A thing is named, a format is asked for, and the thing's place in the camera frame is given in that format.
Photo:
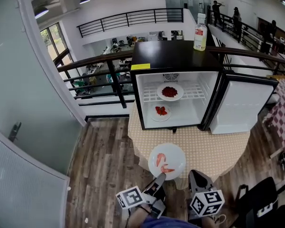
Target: fridge door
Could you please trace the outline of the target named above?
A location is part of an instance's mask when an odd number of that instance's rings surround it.
[[[278,82],[257,76],[226,74],[209,127],[213,134],[247,132],[256,124]]]

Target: window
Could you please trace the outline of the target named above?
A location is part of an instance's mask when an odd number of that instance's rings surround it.
[[[61,32],[59,23],[47,27],[40,33],[44,43],[46,44],[47,51],[56,67],[67,65],[73,62],[72,56],[69,49],[67,48],[66,41]],[[80,76],[77,69],[70,70],[70,72],[66,71],[60,73],[60,75],[63,79]]]

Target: open fridge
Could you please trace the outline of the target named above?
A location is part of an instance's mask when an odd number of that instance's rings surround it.
[[[212,133],[249,131],[277,81],[236,74],[191,41],[135,45],[131,78],[143,130],[198,126]]]

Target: black fridge top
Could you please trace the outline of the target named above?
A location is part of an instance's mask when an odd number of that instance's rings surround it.
[[[150,64],[151,69],[173,68],[175,71],[178,69],[189,71],[220,71],[223,69],[211,53],[207,50],[194,50],[193,45],[194,41],[189,40],[138,42],[135,44],[132,65]]]

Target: food on plate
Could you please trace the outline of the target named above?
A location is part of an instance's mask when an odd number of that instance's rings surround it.
[[[162,106],[162,107],[156,106],[155,110],[156,110],[157,114],[159,114],[159,115],[165,116],[166,114],[168,114],[166,112],[166,108],[164,106]]]
[[[165,97],[174,97],[177,95],[177,90],[174,89],[173,87],[164,87],[164,89],[161,91],[162,95]]]
[[[168,165],[168,164],[163,164],[161,166],[161,172],[162,173],[169,173],[169,172],[172,172],[172,171],[175,171],[174,169],[166,169],[165,166]]]
[[[163,153],[159,153],[157,155],[156,167],[158,167],[158,165],[161,163],[162,158],[164,158],[163,161],[166,162],[166,155]]]

